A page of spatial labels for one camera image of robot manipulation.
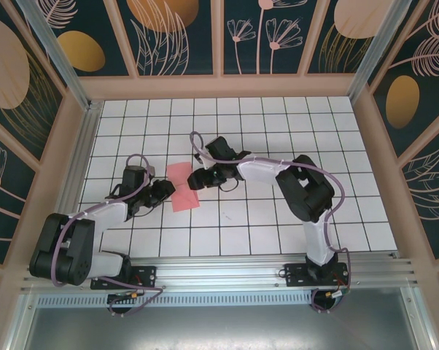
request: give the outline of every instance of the dark teal wallpaper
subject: dark teal wallpaper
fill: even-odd
[[[140,75],[213,74],[210,0],[117,5]]]
[[[38,0],[37,4],[78,76],[128,75],[103,0]]]
[[[412,15],[412,12],[415,10],[417,4],[419,3],[419,0],[412,0],[411,5],[409,5],[409,9],[406,12],[403,21],[401,22],[400,26],[396,30],[395,35],[392,37],[391,42],[388,45],[388,48],[385,50],[384,54],[381,56],[380,60],[378,61],[376,67],[374,68],[372,74],[368,78],[368,84],[372,85],[372,81],[375,79],[375,77],[378,74],[378,71],[380,71],[381,66],[383,65],[385,58],[388,56],[390,51],[392,50],[393,46],[395,45],[395,42],[397,41],[397,38],[399,37],[401,31],[403,31],[406,23],[408,22],[409,18]]]
[[[331,0],[308,73],[355,73],[390,4]]]
[[[435,259],[439,259],[439,134],[403,168]]]
[[[0,142],[0,264],[9,249],[35,172]]]
[[[439,0],[429,3],[373,97],[400,156],[439,115]]]
[[[295,74],[316,0],[225,0],[225,74]]]
[[[62,95],[0,4],[0,124],[40,159]]]

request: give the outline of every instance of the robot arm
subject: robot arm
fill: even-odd
[[[335,191],[323,174],[306,168],[255,160],[254,155],[247,151],[236,154],[222,136],[207,144],[203,151],[218,160],[240,160],[245,157],[251,160],[239,164],[213,163],[197,154],[195,158],[203,164],[203,168],[194,171],[188,179],[190,189],[219,187],[228,179],[258,181],[279,187],[291,212],[303,221],[309,275],[318,281],[332,272],[338,257],[326,244],[324,219],[332,206]],[[306,155],[300,155],[293,162],[315,166]]]
[[[133,193],[141,186],[147,170],[141,166],[126,166],[122,183],[106,198],[114,200]],[[56,278],[63,283],[80,285],[84,280],[99,276],[116,276],[131,283],[132,268],[128,256],[116,252],[100,252],[103,232],[132,219],[141,206],[155,208],[175,191],[172,183],[156,180],[149,169],[150,184],[125,201],[108,203],[78,219],[66,232],[56,264]],[[51,214],[45,221],[30,261],[30,274],[49,279],[56,241],[63,226],[74,215]]]

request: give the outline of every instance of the white grid mat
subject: white grid mat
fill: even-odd
[[[237,153],[285,160],[308,155],[335,174],[348,196],[334,217],[333,244],[352,252],[396,250],[347,97],[106,101],[79,209],[109,194],[133,153],[147,156],[158,178],[168,164],[201,167],[193,158],[192,129],[205,142],[224,136]],[[230,180],[223,189],[235,184]],[[302,222],[278,188],[241,182],[232,192],[211,188],[198,195],[201,206],[190,211],[173,213],[169,201],[145,217],[141,209],[135,219],[106,231],[101,249],[132,257],[305,252]]]

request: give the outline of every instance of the pink towel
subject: pink towel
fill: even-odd
[[[171,196],[173,212],[194,209],[200,206],[197,191],[192,191],[187,183],[191,173],[192,164],[190,163],[170,164],[166,168],[168,180],[176,188],[176,192]]]

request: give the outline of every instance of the metal base plate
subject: metal base plate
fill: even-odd
[[[129,284],[140,285],[143,287],[154,287],[156,281],[155,266],[133,266]],[[118,277],[113,277],[116,281],[121,281]],[[118,284],[102,281],[100,279],[92,279],[90,288],[92,290],[111,290],[111,289],[130,289],[121,287]]]
[[[348,267],[344,262],[336,263],[334,273],[345,284],[348,284]],[[286,264],[284,270],[281,270],[282,277],[286,279],[288,287],[319,287],[319,286],[338,286],[338,280],[334,275],[328,276],[321,281],[315,281],[307,272],[307,265],[302,264]]]

